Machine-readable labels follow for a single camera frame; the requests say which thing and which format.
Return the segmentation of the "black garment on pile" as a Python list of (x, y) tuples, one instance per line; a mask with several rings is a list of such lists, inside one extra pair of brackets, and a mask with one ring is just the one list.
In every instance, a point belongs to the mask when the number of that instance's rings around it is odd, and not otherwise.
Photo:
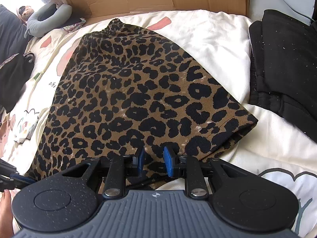
[(33, 53), (16, 54), (1, 67), (1, 106), (11, 112), (19, 101), (25, 83), (34, 68)]

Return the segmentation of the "leopard print garment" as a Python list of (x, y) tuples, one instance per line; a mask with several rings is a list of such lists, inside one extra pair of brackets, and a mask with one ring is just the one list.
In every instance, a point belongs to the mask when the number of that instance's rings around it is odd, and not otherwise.
[(41, 180), (87, 158), (145, 149), (128, 187), (169, 182), (163, 149), (207, 162), (257, 124), (189, 53), (143, 27), (112, 20), (81, 38), (57, 85), (27, 177)]

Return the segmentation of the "floral folded cloth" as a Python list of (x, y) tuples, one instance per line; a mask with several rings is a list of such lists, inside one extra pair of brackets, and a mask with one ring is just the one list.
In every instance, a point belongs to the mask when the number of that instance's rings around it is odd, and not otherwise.
[(61, 29), (63, 31), (66, 31), (67, 33), (71, 33), (71, 32), (75, 32), (77, 30), (79, 30), (81, 27), (83, 27), (83, 25), (86, 23), (86, 19), (85, 18), (80, 18), (80, 21), (78, 23), (74, 23), (68, 26), (64, 26)]

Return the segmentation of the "black folded clothes stack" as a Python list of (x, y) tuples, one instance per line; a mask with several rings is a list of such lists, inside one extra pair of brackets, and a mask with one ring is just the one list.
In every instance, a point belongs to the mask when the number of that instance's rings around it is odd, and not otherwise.
[(277, 10), (249, 26), (252, 105), (284, 118), (316, 141), (316, 23)]

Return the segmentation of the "small teddy bear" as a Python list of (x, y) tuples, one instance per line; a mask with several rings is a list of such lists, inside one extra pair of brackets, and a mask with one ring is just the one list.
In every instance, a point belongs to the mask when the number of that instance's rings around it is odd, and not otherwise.
[(18, 9), (18, 17), (23, 23), (27, 23), (28, 19), (32, 16), (34, 10), (30, 6), (21, 6)]

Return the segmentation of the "grey neck pillow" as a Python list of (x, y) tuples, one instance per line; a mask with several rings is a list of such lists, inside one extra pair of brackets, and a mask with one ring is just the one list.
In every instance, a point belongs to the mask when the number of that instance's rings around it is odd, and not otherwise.
[(45, 4), (37, 12), (34, 12), (28, 19), (26, 24), (26, 31), (24, 37), (28, 35), (41, 38), (46, 33), (53, 29), (60, 27), (72, 15), (72, 7), (67, 4), (62, 4), (59, 8), (47, 19), (40, 21), (39, 18), (48, 11), (48, 9), (55, 5), (54, 3)]

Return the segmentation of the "dark grey pillow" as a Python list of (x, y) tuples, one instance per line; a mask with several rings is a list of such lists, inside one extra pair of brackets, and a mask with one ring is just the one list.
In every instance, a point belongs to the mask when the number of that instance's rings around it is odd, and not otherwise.
[(26, 26), (13, 12), (2, 4), (0, 11), (0, 63), (3, 63), (14, 54), (25, 53), (27, 44), (32, 37), (24, 37)]

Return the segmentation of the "person's bare foot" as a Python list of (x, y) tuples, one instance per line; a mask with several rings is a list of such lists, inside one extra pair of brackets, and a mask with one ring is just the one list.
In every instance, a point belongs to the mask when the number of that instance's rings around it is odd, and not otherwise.
[(14, 236), (12, 221), (11, 193), (9, 190), (4, 190), (1, 197), (0, 211), (0, 235), (2, 238), (11, 238)]

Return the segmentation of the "cream bear print bedsheet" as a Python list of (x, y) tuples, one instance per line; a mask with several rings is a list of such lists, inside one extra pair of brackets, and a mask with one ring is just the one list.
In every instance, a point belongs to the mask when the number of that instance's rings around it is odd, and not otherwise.
[[(258, 119), (257, 126), (221, 158), (289, 188), (299, 199), (293, 230), (301, 237), (316, 237), (316, 143), (273, 112), (249, 104), (251, 20), (196, 10), (137, 14), (121, 21), (180, 45)], [(1, 134), (1, 159), (20, 174), (31, 166), (57, 84), (81, 37), (108, 23), (103, 20), (73, 33), (53, 30), (27, 45), (35, 55), (34, 70), (20, 101), (3, 114)]]

